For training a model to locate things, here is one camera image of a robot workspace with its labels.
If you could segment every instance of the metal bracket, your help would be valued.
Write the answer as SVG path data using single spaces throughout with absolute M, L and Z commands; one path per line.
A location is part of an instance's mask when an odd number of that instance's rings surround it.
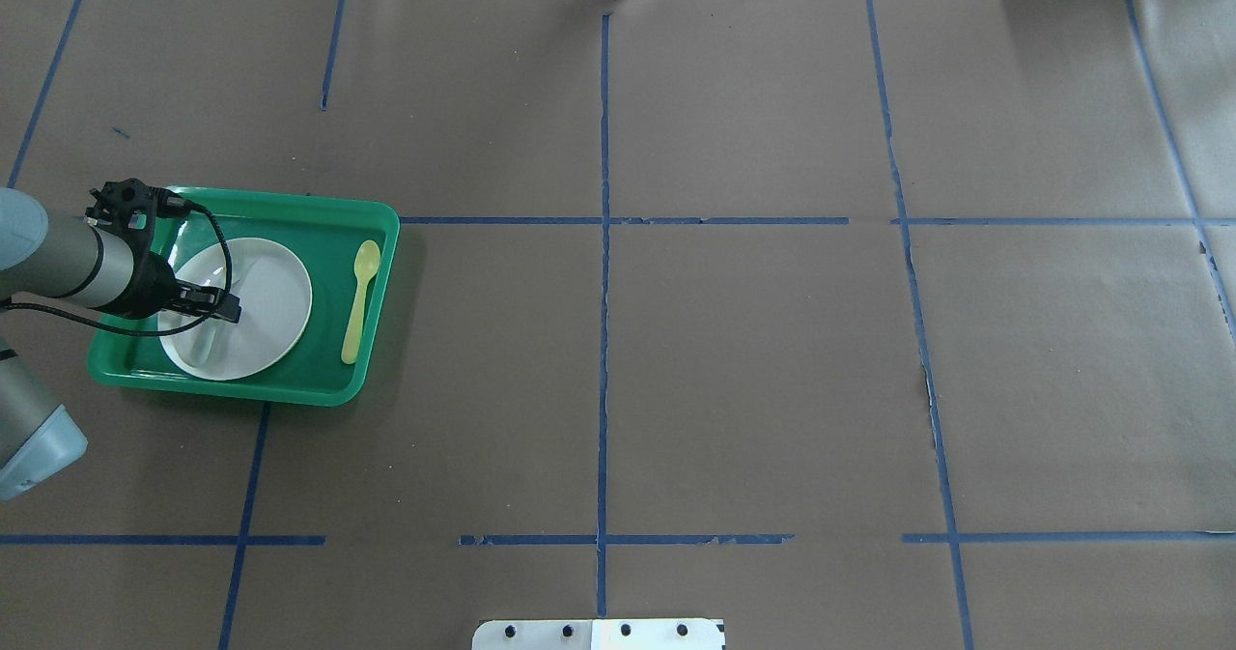
M 486 622 L 472 650 L 724 650 L 726 624 L 714 619 L 570 619 Z

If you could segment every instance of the white mounting plate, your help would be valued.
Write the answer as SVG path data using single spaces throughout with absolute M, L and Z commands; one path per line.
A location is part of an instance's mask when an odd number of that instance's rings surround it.
M 472 650 L 724 650 L 724 646 L 726 623 L 714 619 L 486 622 L 472 635 Z

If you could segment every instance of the green rectangular tray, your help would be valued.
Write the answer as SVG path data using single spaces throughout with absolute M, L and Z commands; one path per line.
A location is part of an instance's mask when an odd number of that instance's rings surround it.
M 283 360 L 255 376 L 211 382 L 189 376 L 172 365 L 159 339 L 98 332 L 90 345 L 90 376 L 101 384 L 114 387 L 234 395 L 313 407 L 339 407 L 355 398 L 365 386 L 382 299 L 391 277 L 391 263 L 394 262 L 399 237 L 396 211 L 375 201 L 345 201 L 340 198 L 288 196 L 221 188 L 173 187 L 172 192 L 182 193 L 214 211 L 227 240 L 261 236 L 294 251 L 308 268 L 313 284 L 313 309 L 304 336 Z M 371 284 L 356 365 L 344 365 L 339 353 L 356 293 L 352 263 L 358 246 L 366 240 L 378 243 L 382 263 Z M 198 251 L 216 241 L 210 224 L 201 215 L 190 215 L 184 222 L 161 219 L 151 250 L 167 257 L 177 271 Z M 103 320 L 127 329 L 156 329 L 154 316 L 124 320 L 105 315 Z

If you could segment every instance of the yellow spoon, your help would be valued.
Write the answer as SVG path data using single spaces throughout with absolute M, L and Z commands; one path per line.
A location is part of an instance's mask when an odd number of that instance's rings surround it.
M 347 334 L 344 334 L 344 352 L 340 360 L 346 365 L 356 363 L 356 355 L 361 351 L 361 330 L 365 327 L 365 297 L 370 289 L 370 281 L 378 272 L 382 263 L 382 250 L 378 243 L 366 240 L 361 248 L 356 251 L 356 263 L 352 271 L 356 272 L 356 298 L 352 299 L 352 314 L 347 319 Z

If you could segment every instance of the round plate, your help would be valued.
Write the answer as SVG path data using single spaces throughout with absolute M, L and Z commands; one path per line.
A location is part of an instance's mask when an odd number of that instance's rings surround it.
M 176 367 L 193 377 L 231 381 L 260 373 L 278 363 L 300 341 L 313 284 L 304 262 L 277 241 L 245 236 L 227 241 L 232 258 L 232 294 L 240 298 L 240 323 L 208 320 L 174 336 L 159 337 Z M 220 246 L 199 251 L 179 271 L 177 279 L 199 285 L 224 285 Z M 159 311 L 158 329 L 176 329 L 193 316 Z

